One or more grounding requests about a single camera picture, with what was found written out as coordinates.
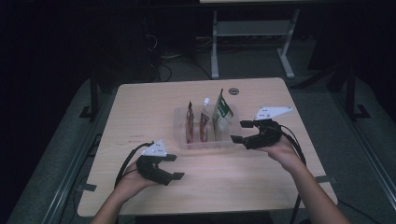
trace cable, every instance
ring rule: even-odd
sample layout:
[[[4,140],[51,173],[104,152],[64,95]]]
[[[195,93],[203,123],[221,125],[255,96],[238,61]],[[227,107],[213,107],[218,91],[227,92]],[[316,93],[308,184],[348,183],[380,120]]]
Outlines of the cable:
[[[176,62],[166,62],[166,63],[190,63],[193,64],[195,66],[197,66],[198,68],[200,68],[205,74],[206,76],[209,78],[209,80],[213,80],[212,76],[210,76],[206,70],[199,64],[195,63],[195,62],[190,62],[190,61],[176,61]]]
[[[155,37],[155,35],[146,35],[146,37],[151,37],[151,38],[153,38],[154,41],[155,41],[155,42],[154,42],[154,47],[152,47],[151,49],[148,49],[148,51],[152,52],[152,51],[155,50],[155,48],[157,48],[157,45],[158,45],[157,37]]]
[[[129,171],[129,172],[127,172],[127,173],[125,173],[125,174],[123,174],[123,176],[122,177],[125,177],[126,175],[128,175],[128,174],[130,174],[131,172],[133,172],[133,171],[136,171],[137,169],[134,169],[134,170],[132,170],[132,171]]]
[[[170,79],[171,79],[171,77],[172,77],[172,69],[170,68],[170,67],[168,67],[168,66],[166,66],[165,64],[159,64],[159,66],[162,66],[162,67],[165,67],[165,68],[167,68],[168,69],[168,71],[169,71],[169,77],[164,81],[164,82],[167,82],[167,81],[169,81]],[[158,79],[159,79],[159,81],[163,81],[163,79],[161,78],[161,74],[160,74],[160,72],[158,73]]]
[[[298,143],[297,138],[295,137],[294,133],[286,126],[280,125],[280,127],[286,128],[291,133],[291,135],[294,137],[294,139],[293,139],[293,137],[291,137],[290,135],[286,134],[285,132],[280,131],[280,130],[272,127],[272,126],[266,126],[265,128],[274,130],[274,131],[279,132],[282,135],[284,135],[289,140],[289,142],[293,145],[294,150],[296,151],[297,155],[300,157],[300,160],[306,166],[306,159],[305,159],[304,153],[301,150],[300,144]],[[296,203],[294,204],[293,213],[291,214],[290,224],[293,224],[295,219],[296,219],[296,217],[297,217],[297,213],[298,213],[298,210],[300,208],[300,202],[301,202],[301,197],[300,197],[300,194],[298,194],[297,195],[297,199],[296,199]]]
[[[163,59],[163,60],[174,60],[176,58],[180,58],[181,56],[183,56],[183,55],[181,55],[181,54],[173,54],[173,55],[169,55],[169,56],[161,56],[161,59]]]
[[[131,158],[134,156],[134,154],[136,153],[137,150],[139,150],[139,148],[141,147],[150,147],[151,145],[153,145],[154,142],[151,143],[144,143],[140,146],[138,146],[137,148],[135,148],[134,150],[131,151],[131,153],[128,155],[128,157],[125,159],[124,163],[122,164],[119,174],[117,175],[116,178],[116,183],[114,184],[114,188],[119,184],[120,180],[122,179],[122,175],[125,171],[126,166],[128,165],[129,161],[131,160]]]
[[[208,47],[210,47],[210,45],[212,44],[212,37],[196,37],[197,42],[200,40],[206,40],[206,42],[204,42],[203,44],[199,44],[196,47],[197,52],[200,52],[204,49],[207,49]]]

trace black cable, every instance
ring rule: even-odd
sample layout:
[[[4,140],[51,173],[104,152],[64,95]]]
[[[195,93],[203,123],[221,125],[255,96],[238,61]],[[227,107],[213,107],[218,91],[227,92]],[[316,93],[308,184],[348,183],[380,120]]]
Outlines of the black cable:
[[[280,130],[274,128],[274,127],[268,126],[268,127],[265,127],[265,128],[274,130],[276,132],[280,132],[282,135],[284,135],[289,140],[289,142],[293,145],[294,150],[296,151],[297,155],[300,157],[300,160],[306,166],[306,159],[305,159],[304,153],[301,150],[300,144],[298,143],[297,138],[295,137],[294,133],[288,127],[283,126],[283,125],[280,125],[280,126],[286,128],[291,133],[291,135],[293,135],[295,140],[293,139],[293,137],[291,137],[287,133],[284,133],[283,131],[280,131]],[[293,224],[295,219],[296,219],[296,217],[297,217],[297,213],[298,213],[298,210],[300,208],[300,203],[301,203],[301,197],[300,197],[300,194],[298,194],[297,195],[297,199],[296,199],[296,203],[294,204],[293,213],[291,214],[290,224]]]
[[[117,175],[116,178],[116,183],[114,184],[114,188],[119,184],[120,180],[122,179],[122,175],[125,171],[126,166],[128,165],[129,161],[131,160],[131,158],[134,156],[134,154],[136,153],[137,150],[139,150],[139,148],[141,147],[150,147],[151,145],[153,145],[154,142],[150,142],[150,143],[144,143],[140,146],[138,146],[137,148],[135,148],[134,150],[131,151],[131,153],[128,155],[128,157],[125,159],[124,163],[122,164],[119,174]]]
[[[208,39],[209,41],[206,41],[203,44],[197,46],[197,48],[196,48],[197,52],[202,52],[204,49],[208,49],[213,44],[212,37],[207,37],[207,38],[203,37],[201,39]]]
[[[206,76],[209,78],[209,80],[213,80],[212,76],[210,76],[210,75],[206,72],[206,70],[205,70],[201,65],[199,65],[198,63],[190,62],[190,61],[175,61],[175,62],[166,62],[166,63],[190,63],[190,64],[195,65],[195,66],[197,66],[198,68],[200,68],[200,69],[206,74]]]
[[[169,81],[169,80],[171,79],[172,75],[173,75],[173,74],[172,74],[172,69],[171,69],[170,67],[166,66],[166,65],[163,64],[163,63],[159,64],[159,66],[162,66],[162,67],[165,67],[166,69],[168,69],[168,71],[169,71],[169,77],[168,77],[164,82]],[[163,81],[163,79],[161,78],[161,74],[160,74],[160,73],[158,73],[158,78],[159,78],[160,81]]]
[[[347,207],[349,207],[349,208],[351,208],[351,209],[353,209],[353,210],[355,210],[357,213],[361,214],[362,216],[367,217],[368,219],[370,219],[370,220],[371,220],[372,222],[374,222],[375,224],[380,224],[380,222],[378,222],[377,220],[373,219],[373,218],[370,217],[369,215],[363,213],[361,210],[359,210],[358,208],[356,208],[356,207],[350,205],[349,203],[346,203],[346,202],[344,202],[344,201],[342,201],[342,200],[340,200],[340,199],[338,199],[338,202],[339,202],[339,203],[342,203],[343,205],[345,205],[345,206],[347,206]]]
[[[128,175],[128,174],[130,174],[131,172],[133,172],[133,171],[136,171],[137,169],[134,169],[134,170],[132,170],[132,171],[129,171],[129,172],[127,172],[127,173],[125,173],[125,174],[123,174],[123,176],[122,177],[125,177],[126,175]]]
[[[284,132],[282,132],[282,134],[291,142],[291,144],[294,147],[294,150],[297,152],[297,155],[300,157],[300,160],[306,166],[305,156],[304,156],[303,151],[300,148],[300,145],[297,143],[297,141],[294,141],[294,139],[290,135],[288,135],[288,134],[286,134]],[[294,204],[293,213],[291,214],[290,224],[293,224],[295,219],[296,219],[296,217],[297,217],[298,209],[300,208],[300,202],[301,202],[301,197],[300,197],[300,194],[298,194],[297,195],[297,199],[296,199],[296,203]]]

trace table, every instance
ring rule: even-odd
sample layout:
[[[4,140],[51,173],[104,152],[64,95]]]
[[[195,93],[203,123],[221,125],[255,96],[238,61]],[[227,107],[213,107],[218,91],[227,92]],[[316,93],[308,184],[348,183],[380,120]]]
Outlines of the table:
[[[122,215],[195,214],[289,209],[297,190],[289,173],[266,153],[235,147],[180,149],[173,136],[174,110],[191,101],[199,105],[208,97],[216,102],[220,89],[228,104],[237,108],[241,120],[254,119],[260,106],[292,106],[275,121],[293,130],[314,176],[326,175],[299,116],[298,108],[281,78],[230,79],[120,86],[87,183],[78,206],[83,217],[94,216],[113,190],[118,171],[130,151],[142,143],[163,139],[176,161],[163,161],[169,173],[184,172],[181,180],[168,186],[141,191],[121,209]],[[237,88],[231,95],[228,89]],[[257,133],[243,129],[242,135]],[[140,149],[132,158],[137,160]],[[337,199],[329,182],[320,184]]]
[[[287,20],[276,21],[218,21],[217,11],[213,15],[213,35],[212,35],[212,78],[219,78],[219,63],[217,54],[218,36],[239,36],[239,35],[283,35],[285,42],[282,48],[277,49],[277,55],[282,62],[286,77],[294,78],[289,60],[286,56],[293,36],[300,9],[294,9],[292,17]]]

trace hand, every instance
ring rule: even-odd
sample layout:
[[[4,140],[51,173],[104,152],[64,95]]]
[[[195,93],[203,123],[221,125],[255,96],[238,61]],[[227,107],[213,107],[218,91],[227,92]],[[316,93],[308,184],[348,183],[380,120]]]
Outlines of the hand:
[[[122,203],[125,203],[142,189],[153,185],[157,185],[157,183],[139,174],[136,169],[136,163],[133,162],[126,168],[124,176],[111,194]]]
[[[294,151],[292,144],[285,136],[282,136],[279,142],[270,147],[260,147],[256,150],[267,152],[271,159],[278,161],[283,169],[288,172],[303,164]]]

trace floor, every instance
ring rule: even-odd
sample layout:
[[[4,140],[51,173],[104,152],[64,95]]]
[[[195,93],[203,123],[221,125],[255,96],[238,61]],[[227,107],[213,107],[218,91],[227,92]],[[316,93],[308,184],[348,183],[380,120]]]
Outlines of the floor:
[[[291,86],[318,72],[306,70],[315,41],[294,40],[288,57],[296,77],[285,78],[276,54],[281,41],[263,39],[233,52],[223,51],[219,54],[219,79],[281,77]],[[169,57],[173,55],[170,52],[163,60],[159,67],[161,78],[155,81],[208,80],[210,77],[207,49],[198,53],[195,62],[184,57]],[[338,206],[352,223],[394,223],[395,205],[385,190],[384,178],[377,174],[368,156],[373,153],[366,148],[369,146],[377,156],[389,179],[395,180],[396,125],[376,102],[371,89],[360,80],[357,80],[356,103],[364,105],[371,118],[350,122],[343,110],[345,92],[328,92],[325,87],[328,80],[329,77],[325,77],[303,90],[290,89],[290,94],[323,167],[333,180],[332,186],[340,200]],[[90,121],[79,117],[82,108],[90,105],[89,80],[80,87],[8,223],[88,223],[91,220],[76,213],[81,196],[79,186],[87,179],[116,94],[117,89],[112,93],[100,92],[99,114]],[[359,138],[361,133],[365,140]],[[275,223],[289,223],[291,211],[270,211],[270,215]],[[306,218],[308,214],[300,209],[297,222]],[[120,223],[134,223],[134,217],[121,217]]]

